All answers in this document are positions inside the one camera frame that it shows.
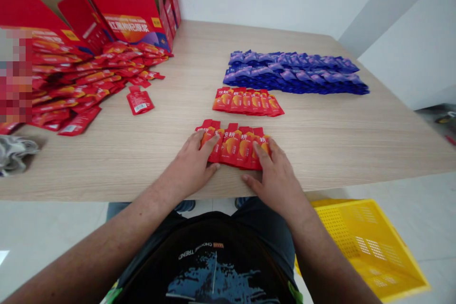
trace person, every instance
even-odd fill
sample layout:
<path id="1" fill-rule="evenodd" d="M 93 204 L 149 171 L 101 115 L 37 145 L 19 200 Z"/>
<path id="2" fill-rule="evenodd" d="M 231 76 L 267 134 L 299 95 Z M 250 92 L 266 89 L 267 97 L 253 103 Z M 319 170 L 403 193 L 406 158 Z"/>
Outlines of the person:
<path id="1" fill-rule="evenodd" d="M 176 213 L 220 168 L 207 166 L 219 136 L 200 148 L 202 135 L 195 132 L 138 198 L 4 303 L 300 303 L 295 253 L 315 303 L 380 303 L 325 230 L 272 138 L 270 156 L 254 143 L 262 181 L 242 175 L 257 198 L 231 217 Z"/>

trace black t-shirt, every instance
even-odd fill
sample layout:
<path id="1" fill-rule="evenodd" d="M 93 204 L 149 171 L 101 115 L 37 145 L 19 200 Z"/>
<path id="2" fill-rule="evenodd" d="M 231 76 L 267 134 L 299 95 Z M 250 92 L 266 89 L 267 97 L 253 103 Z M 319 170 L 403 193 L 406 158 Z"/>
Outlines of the black t-shirt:
<path id="1" fill-rule="evenodd" d="M 296 303 L 288 279 L 247 228 L 205 216 L 171 233 L 115 303 Z"/>

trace yellow basket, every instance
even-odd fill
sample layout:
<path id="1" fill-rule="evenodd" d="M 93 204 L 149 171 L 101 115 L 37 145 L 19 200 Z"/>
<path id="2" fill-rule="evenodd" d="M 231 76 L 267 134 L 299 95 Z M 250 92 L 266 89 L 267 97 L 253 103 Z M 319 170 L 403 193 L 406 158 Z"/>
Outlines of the yellow basket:
<path id="1" fill-rule="evenodd" d="M 374 200 L 325 199 L 312 205 L 342 253 L 382 301 L 431 289 L 407 245 Z"/>

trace barcode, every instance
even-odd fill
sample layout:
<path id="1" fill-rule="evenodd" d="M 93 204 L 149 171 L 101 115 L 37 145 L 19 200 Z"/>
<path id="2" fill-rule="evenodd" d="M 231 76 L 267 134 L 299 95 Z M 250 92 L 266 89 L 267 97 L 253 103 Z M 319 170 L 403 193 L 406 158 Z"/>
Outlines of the barcode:
<path id="1" fill-rule="evenodd" d="M 147 104 L 139 104 L 139 105 L 137 105 L 137 106 L 134 108 L 134 112 L 137 113 L 137 112 L 139 112 L 141 109 L 144 109 L 144 108 L 147 108 Z"/>
<path id="2" fill-rule="evenodd" d="M 61 130 L 60 133 L 73 132 L 76 128 L 77 128 L 76 125 L 69 125 L 69 126 L 65 127 L 63 130 Z"/>

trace left hand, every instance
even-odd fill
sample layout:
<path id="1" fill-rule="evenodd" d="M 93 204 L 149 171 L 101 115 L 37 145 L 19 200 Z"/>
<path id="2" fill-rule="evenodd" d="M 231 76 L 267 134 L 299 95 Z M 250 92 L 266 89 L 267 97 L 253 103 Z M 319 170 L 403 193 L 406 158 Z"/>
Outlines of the left hand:
<path id="1" fill-rule="evenodd" d="M 216 134 L 200 149 L 203 134 L 203 130 L 193 133 L 153 184 L 172 195 L 176 204 L 201 189 L 220 168 L 218 163 L 210 166 L 207 166 L 207 163 L 212 149 L 221 137 Z"/>

